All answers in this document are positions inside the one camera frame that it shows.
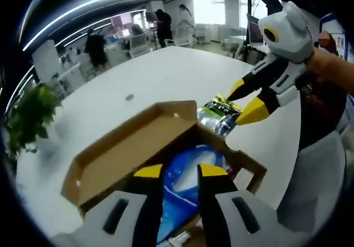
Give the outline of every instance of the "person in white clothing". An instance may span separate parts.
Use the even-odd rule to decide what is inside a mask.
[[[181,20],[179,23],[179,26],[188,26],[189,27],[189,35],[188,35],[188,41],[190,44],[190,47],[193,46],[193,32],[194,32],[194,21],[192,14],[190,13],[189,9],[181,4],[179,6],[180,9],[180,14],[181,14]]]
[[[179,5],[179,9],[181,14],[181,21],[179,26],[188,25],[191,28],[194,28],[192,14],[190,13],[189,9],[183,4]]]

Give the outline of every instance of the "white chair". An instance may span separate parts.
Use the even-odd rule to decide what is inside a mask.
[[[194,35],[197,43],[207,44],[210,43],[211,28],[209,25],[197,24],[194,29]]]
[[[126,52],[119,45],[111,45],[105,49],[110,67],[117,66],[128,60]]]
[[[149,43],[147,41],[146,33],[141,33],[139,35],[132,36],[129,40],[129,43],[129,54],[131,55],[131,58],[146,54],[151,51]]]
[[[97,76],[97,71],[91,63],[90,57],[86,54],[79,56],[80,71],[84,79],[87,81]]]
[[[352,119],[354,117],[354,106],[351,103],[350,96],[347,97],[347,101],[345,104],[345,109],[343,112],[343,115],[341,117],[341,119],[338,122],[337,128],[336,130],[342,134],[343,131],[347,128],[347,126],[349,125],[349,121],[350,119]]]
[[[279,222],[294,232],[316,234],[335,209],[345,166],[344,148],[336,131],[302,150],[277,209]]]
[[[56,78],[52,78],[51,81],[47,83],[47,85],[53,90],[54,95],[57,96],[59,100],[62,101],[67,96],[63,85],[60,84]]]
[[[178,26],[176,29],[175,36],[173,40],[165,39],[166,46],[183,46],[183,47],[191,47],[190,42],[190,27],[187,25]]]

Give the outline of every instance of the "person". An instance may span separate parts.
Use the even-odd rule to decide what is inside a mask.
[[[318,57],[318,52],[324,54],[327,60],[343,61],[338,57],[335,39],[323,31],[318,38],[319,45],[326,51],[314,48],[314,53],[306,62],[309,71],[309,87],[300,90],[301,99],[301,133],[299,149],[312,145],[319,139],[334,131],[340,121],[347,101],[346,90],[340,83],[334,82],[326,76],[317,73],[326,73],[319,66],[325,60]]]
[[[172,40],[172,31],[171,31],[171,16],[166,12],[163,12],[162,9],[156,10],[157,21],[157,37],[162,48],[166,47],[165,40]]]
[[[306,66],[310,73],[316,74],[319,82],[333,82],[348,94],[354,95],[354,64],[334,54],[314,48]]]
[[[181,4],[179,5],[179,9],[180,9],[180,15],[181,15],[181,21],[179,23],[179,26],[190,26],[191,28],[194,28],[194,21],[193,21],[193,17],[192,14],[190,13],[189,9]]]
[[[184,4],[179,5],[179,9],[181,15],[179,26],[189,27],[188,42],[192,47],[193,31],[194,31],[194,21],[193,21],[192,13],[190,13],[189,9]]]
[[[92,33],[92,29],[89,29],[87,32],[85,53],[90,56],[93,66],[103,72],[108,69],[108,60],[104,50],[106,41],[102,36],[98,34],[92,35]]]
[[[139,24],[133,24],[131,27],[131,31],[132,31],[133,36],[144,33],[143,29],[140,27]]]

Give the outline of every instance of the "plastic bag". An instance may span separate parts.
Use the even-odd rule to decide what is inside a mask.
[[[198,212],[196,165],[200,162],[226,168],[226,162],[222,154],[214,152],[213,148],[209,146],[200,145],[177,154],[165,170],[163,178],[163,216],[157,243],[165,240],[173,231]],[[190,171],[192,176],[186,176],[187,184],[180,184],[180,179],[183,178],[186,170]]]
[[[197,110],[198,120],[222,138],[236,126],[242,108],[218,94]]]

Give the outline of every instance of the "person in black clothing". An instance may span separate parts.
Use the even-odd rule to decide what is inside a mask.
[[[156,11],[157,21],[157,37],[162,48],[166,47],[165,39],[172,39],[171,16],[162,9]]]
[[[104,50],[106,41],[102,36],[98,34],[92,35],[92,33],[92,29],[87,32],[85,53],[90,56],[91,63],[94,67],[97,67],[100,71],[105,71],[108,69],[107,56]]]

